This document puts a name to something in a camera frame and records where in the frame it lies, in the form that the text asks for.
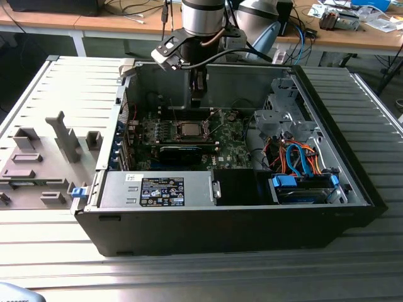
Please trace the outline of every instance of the motherboard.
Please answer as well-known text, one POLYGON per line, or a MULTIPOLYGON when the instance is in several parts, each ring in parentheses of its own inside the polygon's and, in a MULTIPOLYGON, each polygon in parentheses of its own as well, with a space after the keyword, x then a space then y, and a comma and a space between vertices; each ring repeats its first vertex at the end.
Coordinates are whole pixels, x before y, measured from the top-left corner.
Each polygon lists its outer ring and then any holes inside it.
POLYGON ((211 109, 197 118, 180 111, 143 116, 133 138, 133 169, 206 171, 252 167, 244 141, 247 116, 230 109, 211 109))

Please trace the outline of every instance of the power supply label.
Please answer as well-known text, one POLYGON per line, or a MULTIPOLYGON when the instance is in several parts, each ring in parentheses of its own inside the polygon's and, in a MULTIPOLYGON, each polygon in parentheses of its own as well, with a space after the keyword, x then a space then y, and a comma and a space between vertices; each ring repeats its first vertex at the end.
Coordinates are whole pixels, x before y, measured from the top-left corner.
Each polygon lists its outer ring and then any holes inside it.
POLYGON ((182 177, 143 178, 141 206, 184 206, 182 177))

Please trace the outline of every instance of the open computer chassis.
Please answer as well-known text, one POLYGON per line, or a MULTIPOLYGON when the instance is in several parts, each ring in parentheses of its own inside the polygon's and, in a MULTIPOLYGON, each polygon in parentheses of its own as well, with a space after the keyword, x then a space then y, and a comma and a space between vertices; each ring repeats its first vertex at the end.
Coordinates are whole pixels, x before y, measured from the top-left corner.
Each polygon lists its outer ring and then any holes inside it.
POLYGON ((120 82, 72 206, 103 255, 324 247, 387 209, 298 66, 209 65, 198 109, 186 72, 137 62, 120 82))

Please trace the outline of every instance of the blue latch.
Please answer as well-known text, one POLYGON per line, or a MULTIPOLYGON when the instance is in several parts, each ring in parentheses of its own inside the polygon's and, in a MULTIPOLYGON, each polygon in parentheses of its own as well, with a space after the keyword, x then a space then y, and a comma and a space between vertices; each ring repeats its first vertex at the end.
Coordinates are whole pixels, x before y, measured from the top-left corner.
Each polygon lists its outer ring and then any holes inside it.
POLYGON ((336 175, 332 175, 330 177, 330 179, 331 179, 331 181, 333 183, 333 186, 337 187, 339 185, 339 179, 338 179, 338 177, 336 175))
POLYGON ((86 198, 88 187, 75 187, 71 192, 73 198, 86 198))
POLYGON ((273 178, 274 187, 296 187, 297 181, 291 175, 276 175, 273 178))

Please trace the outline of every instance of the blue cable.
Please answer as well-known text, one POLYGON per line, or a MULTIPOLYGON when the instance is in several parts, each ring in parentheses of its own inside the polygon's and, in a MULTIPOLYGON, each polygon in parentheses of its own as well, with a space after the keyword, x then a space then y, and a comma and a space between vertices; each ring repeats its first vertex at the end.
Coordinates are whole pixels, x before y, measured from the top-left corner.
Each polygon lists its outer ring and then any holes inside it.
POLYGON ((301 146, 298 146, 298 145, 295 144, 295 143, 289 145, 288 148, 287 148, 287 152, 286 152, 286 154, 285 154, 286 160, 287 160, 287 166, 288 166, 292 171, 294 171, 294 173, 296 173, 296 175, 297 175, 298 177, 301 177, 301 173, 299 173, 299 171, 296 170, 296 168, 294 168, 293 165, 291 164, 291 158, 290 158, 290 156, 291 156, 291 149, 292 149, 293 147, 297 147, 297 148, 298 148, 298 151, 300 152, 301 164, 302 164, 302 168, 304 169, 305 174, 307 174, 309 177, 313 177, 314 174, 313 174, 312 171, 309 169, 309 166, 308 166, 308 164, 307 164, 307 160, 306 160, 306 158, 305 158, 305 152, 304 152, 304 150, 301 148, 301 146))
POLYGON ((300 33, 300 36, 301 36, 301 50, 300 50, 300 55, 298 56, 297 61, 295 61, 295 63, 294 63, 294 65, 297 65, 298 62, 299 62, 300 59, 301 59, 302 52, 304 51, 304 40, 305 40, 305 38, 304 38, 304 35, 302 34, 301 29, 300 29, 297 25, 295 25, 295 24, 293 24, 293 23, 292 23, 292 25, 298 30, 298 32, 300 33))

